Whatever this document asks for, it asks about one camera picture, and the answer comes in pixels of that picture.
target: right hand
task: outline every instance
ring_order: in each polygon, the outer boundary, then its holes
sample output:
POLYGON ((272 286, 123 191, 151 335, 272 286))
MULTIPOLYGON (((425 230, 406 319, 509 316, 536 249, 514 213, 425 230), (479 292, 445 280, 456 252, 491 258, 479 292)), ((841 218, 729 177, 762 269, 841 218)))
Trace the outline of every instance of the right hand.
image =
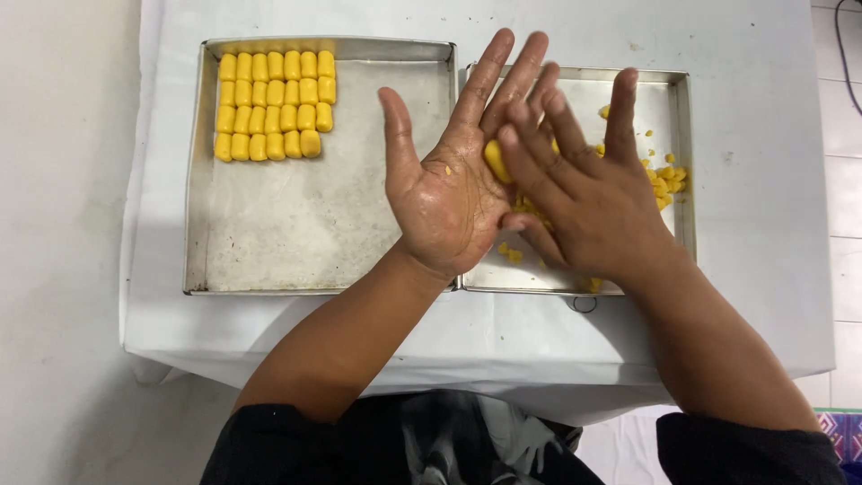
POLYGON ((521 191, 547 216, 553 233, 533 215, 508 214, 504 225, 521 235, 549 266, 604 278, 625 287, 673 257, 673 235, 665 227, 653 188, 637 154, 634 100, 638 72, 617 75, 599 158, 584 139, 559 89, 542 98, 545 122, 523 102, 509 106, 510 123, 500 129, 503 162, 521 191), (550 131, 559 144, 551 150, 550 131))

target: white tile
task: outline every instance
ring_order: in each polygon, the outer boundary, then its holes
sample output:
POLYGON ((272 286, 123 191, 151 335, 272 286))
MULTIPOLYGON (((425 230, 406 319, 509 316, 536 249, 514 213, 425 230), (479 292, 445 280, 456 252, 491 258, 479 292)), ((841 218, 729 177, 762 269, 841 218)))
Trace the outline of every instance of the white tile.
MULTIPOLYGON (((834 9, 811 9, 817 52, 817 77, 844 80, 834 15, 834 9)), ((839 18, 850 80, 862 81, 862 12, 841 11, 839 18)))
POLYGON ((835 322, 832 406, 862 409, 862 324, 835 322))
MULTIPOLYGON (((826 155, 862 158, 862 116, 853 106, 843 81, 818 81, 823 121, 823 150, 826 155)), ((856 99, 862 102, 862 85, 853 84, 856 99)))
POLYGON ((862 159, 826 157, 829 235, 862 237, 862 159))
POLYGON ((834 318, 844 322, 862 322, 862 239, 830 237, 829 242, 834 318))
MULTIPOLYGON (((839 0, 811 0, 811 6, 813 7, 827 7, 830 9, 834 9, 835 5, 837 5, 839 0)), ((846 0, 841 5, 842 10, 856 10, 857 12, 862 12, 862 4, 857 2, 856 0, 846 0)))
POLYGON ((793 382, 803 392, 811 407, 831 407, 828 372, 794 379, 793 382))

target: square baking pan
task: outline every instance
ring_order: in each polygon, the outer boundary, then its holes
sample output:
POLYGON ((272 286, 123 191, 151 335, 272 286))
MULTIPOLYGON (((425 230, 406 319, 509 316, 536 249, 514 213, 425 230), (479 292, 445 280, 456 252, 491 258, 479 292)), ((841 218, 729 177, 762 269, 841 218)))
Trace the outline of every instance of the square baking pan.
POLYGON ((339 293, 400 237, 384 193, 389 86, 410 111, 416 150, 437 143, 458 97, 450 42, 368 37, 265 37, 204 42, 186 187, 186 294, 339 293), (215 158, 218 62, 224 54, 329 50, 338 100, 314 159, 215 158))
MULTIPOLYGON (((500 73, 497 86, 509 72, 510 66, 500 73)), ((467 67, 467 77, 472 66, 467 67)), ((607 122, 599 116, 603 106, 610 104, 614 77, 620 69, 594 67, 561 67, 558 87, 578 117, 587 142, 604 143, 607 122)), ((666 154, 674 154, 674 167, 685 167, 689 175, 686 189, 673 196, 674 203, 662 212, 667 228, 696 259, 694 190, 691 183, 696 177, 691 157, 691 95, 690 76, 686 72, 640 71, 637 103, 634 109, 634 131, 641 159, 650 160, 650 168, 667 166, 666 154), (648 151, 655 150, 655 156, 648 151)), ((565 296, 622 295, 615 284, 605 281, 596 293, 579 285, 566 271, 544 268, 540 257, 518 235, 498 236, 494 247, 479 264, 456 281, 458 289, 479 292, 538 293, 565 296), (497 247, 507 243, 510 248, 523 252, 521 264, 507 261, 497 247)))

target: black cable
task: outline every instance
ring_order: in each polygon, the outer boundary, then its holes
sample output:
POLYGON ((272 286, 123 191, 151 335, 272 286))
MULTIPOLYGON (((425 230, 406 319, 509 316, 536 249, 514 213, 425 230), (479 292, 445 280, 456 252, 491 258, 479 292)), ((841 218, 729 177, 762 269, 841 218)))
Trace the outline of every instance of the black cable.
POLYGON ((856 106, 856 111, 862 116, 862 108, 859 108, 859 101, 856 101, 856 94, 853 92, 853 83, 850 82, 850 70, 847 69, 847 57, 844 55, 844 42, 841 41, 841 29, 838 26, 838 12, 841 12, 841 4, 844 0, 838 2, 835 6, 835 33, 838 35, 838 49, 841 51, 841 64, 844 66, 844 82, 847 83, 847 90, 850 92, 850 99, 853 100, 853 105, 856 106))

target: table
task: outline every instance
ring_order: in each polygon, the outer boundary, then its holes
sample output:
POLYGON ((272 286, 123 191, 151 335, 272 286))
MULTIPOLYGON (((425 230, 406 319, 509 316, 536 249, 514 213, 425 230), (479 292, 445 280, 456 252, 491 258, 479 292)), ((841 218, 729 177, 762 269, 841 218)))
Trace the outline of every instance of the table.
MULTIPOLYGON (((510 62, 527 34, 543 29, 551 38, 547 58, 563 66, 691 74, 698 264, 792 377, 834 368, 807 0, 144 0, 142 13, 141 150, 129 183, 120 281, 120 337, 129 352, 241 387, 272 346, 325 301, 180 291, 201 41, 453 41, 464 67, 498 28, 509 27, 518 40, 510 62)), ((594 312, 579 314, 554 296, 443 294, 366 392, 434 387, 495 395, 573 425, 669 399, 645 328, 624 298, 602 299, 594 312)))

